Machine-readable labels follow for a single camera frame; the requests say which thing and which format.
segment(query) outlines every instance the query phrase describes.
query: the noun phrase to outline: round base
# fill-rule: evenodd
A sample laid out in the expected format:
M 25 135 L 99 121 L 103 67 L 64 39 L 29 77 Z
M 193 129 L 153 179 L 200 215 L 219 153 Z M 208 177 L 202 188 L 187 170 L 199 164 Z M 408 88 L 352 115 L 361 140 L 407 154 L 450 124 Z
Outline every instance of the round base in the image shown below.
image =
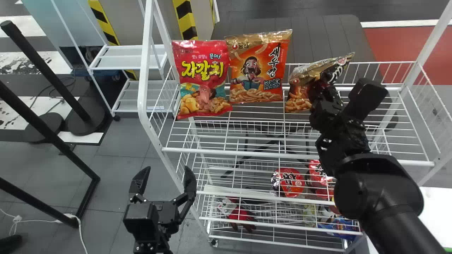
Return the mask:
M 47 126 L 55 133 L 58 134 L 64 123 L 63 117 L 58 113 L 45 113 L 40 115 L 39 118 L 43 120 Z M 31 124 L 28 124 L 24 130 L 24 141 L 30 143 L 44 142 L 46 138 L 39 133 Z
M 104 108 L 93 97 L 81 97 L 80 105 L 91 116 L 91 121 L 84 122 L 74 110 L 66 118 L 67 129 L 76 136 L 86 136 L 100 129 L 107 119 Z

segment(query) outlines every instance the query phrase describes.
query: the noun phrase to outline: floor tile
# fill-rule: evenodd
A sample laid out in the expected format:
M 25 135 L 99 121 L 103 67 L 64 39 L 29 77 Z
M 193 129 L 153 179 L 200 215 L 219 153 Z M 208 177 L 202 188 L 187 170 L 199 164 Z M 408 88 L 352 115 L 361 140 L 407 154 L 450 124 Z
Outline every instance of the floor tile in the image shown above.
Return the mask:
M 142 168 L 147 166 L 151 166 L 151 173 L 144 192 L 144 197 L 154 201 L 171 200 L 181 194 L 160 159 L 146 158 Z
M 6 213 L 8 213 L 8 210 L 11 208 L 12 205 L 13 205 L 12 202 L 0 202 L 0 208 Z M 2 222 L 5 216 L 6 215 L 4 213 L 0 212 L 0 223 Z
M 44 164 L 50 144 L 31 145 L 7 142 L 0 147 L 0 176 L 19 188 L 23 188 L 33 173 Z M 18 201 L 1 191 L 0 201 Z
M 82 236 L 88 253 L 108 254 L 115 239 L 123 214 L 87 210 L 82 219 Z M 58 225 L 55 236 L 48 243 L 48 254 L 85 253 L 77 229 Z
M 157 127 L 155 123 L 153 122 L 152 125 L 157 132 L 157 134 L 160 132 L 160 127 Z M 182 147 L 184 145 L 183 141 L 185 140 L 185 134 L 187 133 L 187 129 L 171 129 L 173 126 L 173 119 L 168 118 L 165 121 L 165 124 L 163 125 L 163 128 L 160 132 L 159 140 L 162 143 L 162 146 L 166 146 L 166 143 L 168 141 L 168 138 L 170 137 L 170 134 L 172 135 L 170 142 L 168 144 L 169 147 Z M 168 157 L 171 159 L 178 159 L 180 156 L 180 153 L 177 152 L 168 152 Z M 149 145 L 149 149 L 146 153 L 146 158 L 159 158 L 159 155 L 157 154 L 157 151 L 155 150 L 155 147 L 152 145 L 152 143 Z
M 262 243 L 251 243 L 251 253 L 252 254 L 330 254 L 334 253 L 332 251 L 321 250 L 321 249 L 307 249 L 300 247 L 291 247 L 284 245 L 272 245 L 272 244 L 262 244 Z
M 87 165 L 91 164 L 96 146 L 76 146 L 74 153 Z M 51 147 L 46 156 L 36 163 L 24 191 L 51 206 L 67 207 L 71 203 L 85 173 L 56 147 Z
M 242 241 L 220 240 L 214 248 L 207 241 L 206 235 L 195 220 L 185 219 L 177 254 L 241 254 L 251 253 L 251 243 Z
M 145 157 L 150 143 L 138 118 L 122 118 L 112 122 L 97 154 Z
M 176 254 L 177 247 L 179 246 L 179 240 L 182 232 L 183 225 L 179 226 L 179 231 L 172 235 L 169 240 L 169 248 L 170 250 Z M 126 230 L 124 223 L 121 222 L 119 226 L 119 230 L 116 234 L 116 238 L 113 242 L 112 249 L 110 254 L 124 254 L 124 253 L 132 253 L 134 238 L 131 233 Z
M 64 212 L 64 207 L 53 207 L 61 212 Z M 11 215 L 20 215 L 24 220 L 49 220 L 53 221 L 54 218 L 44 214 L 38 209 L 25 204 L 14 203 L 8 210 Z M 9 229 L 13 224 L 12 219 L 5 217 L 0 226 L 0 238 L 8 236 Z M 24 245 L 20 249 L 16 250 L 14 254 L 29 254 L 29 253 L 45 253 L 45 249 L 48 247 L 55 232 L 57 231 L 59 224 L 47 223 L 41 221 L 22 222 L 17 225 L 16 234 L 22 235 L 24 239 Z
M 100 176 L 89 209 L 124 212 L 132 178 L 141 170 L 143 158 L 96 155 L 91 169 Z M 70 207 L 78 207 L 91 179 L 83 178 Z

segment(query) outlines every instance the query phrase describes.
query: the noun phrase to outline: black pole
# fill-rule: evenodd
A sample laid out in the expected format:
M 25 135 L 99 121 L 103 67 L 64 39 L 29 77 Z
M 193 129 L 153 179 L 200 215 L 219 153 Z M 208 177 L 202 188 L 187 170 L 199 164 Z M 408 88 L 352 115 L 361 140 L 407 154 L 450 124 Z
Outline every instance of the black pole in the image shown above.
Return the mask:
M 91 120 L 89 114 L 83 109 L 80 103 L 72 96 L 71 92 L 64 86 L 63 82 L 55 75 L 47 63 L 41 58 L 36 50 L 27 41 L 22 32 L 11 21 L 6 20 L 0 24 L 1 29 L 7 34 L 16 45 L 24 52 L 30 61 L 38 68 L 38 70 L 46 77 L 46 79 L 55 87 L 55 89 L 63 96 L 64 100 L 72 107 L 72 109 L 80 116 L 80 118 L 88 122 Z
M 0 97 L 93 180 L 100 177 L 83 162 L 17 95 L 0 80 Z
M 21 190 L 17 186 L 11 184 L 10 182 L 6 181 L 5 179 L 0 177 L 0 188 L 7 193 L 15 196 L 16 198 L 24 201 L 25 203 L 33 206 L 34 208 L 52 216 L 53 218 L 63 222 L 64 224 L 71 226 L 73 228 L 78 228 L 79 223 L 77 219 L 75 218 L 69 218 L 57 209 L 47 205 L 46 203 L 42 202 L 41 200 L 33 197 L 32 195 L 28 194 L 27 192 Z

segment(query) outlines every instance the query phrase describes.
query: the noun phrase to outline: dark table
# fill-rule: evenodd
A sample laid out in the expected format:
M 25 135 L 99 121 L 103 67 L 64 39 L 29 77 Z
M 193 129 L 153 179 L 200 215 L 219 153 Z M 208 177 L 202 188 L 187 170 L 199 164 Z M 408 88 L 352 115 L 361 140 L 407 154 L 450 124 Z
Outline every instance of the dark table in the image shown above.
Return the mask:
M 226 35 L 292 29 L 287 63 L 309 63 L 355 51 L 353 62 L 375 61 L 359 19 L 354 15 L 236 19 L 215 25 L 212 40 Z

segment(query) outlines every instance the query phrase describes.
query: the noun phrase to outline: blue package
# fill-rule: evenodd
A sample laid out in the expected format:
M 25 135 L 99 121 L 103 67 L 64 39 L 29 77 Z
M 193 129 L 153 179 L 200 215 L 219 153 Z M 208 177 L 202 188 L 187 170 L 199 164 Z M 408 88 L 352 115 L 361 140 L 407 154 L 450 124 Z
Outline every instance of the blue package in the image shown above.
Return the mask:
M 339 216 L 335 218 L 332 222 L 325 223 L 317 223 L 317 227 L 324 229 L 336 229 L 336 230 L 346 230 L 346 231 L 359 231 L 359 226 L 356 221 L 346 220 L 343 217 Z M 356 235 L 348 235 L 348 234 L 338 234 L 338 233 L 330 233 L 327 234 L 336 236 L 342 239 L 346 239 L 349 241 L 353 241 L 356 238 Z

